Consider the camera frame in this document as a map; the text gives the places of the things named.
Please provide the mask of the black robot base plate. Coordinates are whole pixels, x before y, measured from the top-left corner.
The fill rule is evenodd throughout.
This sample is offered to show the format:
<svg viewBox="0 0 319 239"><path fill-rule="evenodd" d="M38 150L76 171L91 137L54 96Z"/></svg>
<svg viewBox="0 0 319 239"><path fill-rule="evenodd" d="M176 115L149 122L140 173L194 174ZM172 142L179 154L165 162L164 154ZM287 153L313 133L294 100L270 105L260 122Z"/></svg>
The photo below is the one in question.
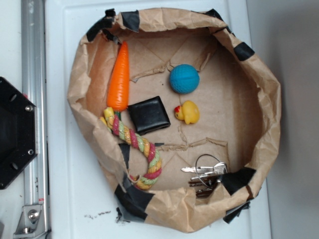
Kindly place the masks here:
<svg viewBox="0 0 319 239"><path fill-rule="evenodd" d="M6 189L37 155L36 106L0 78L0 188Z"/></svg>

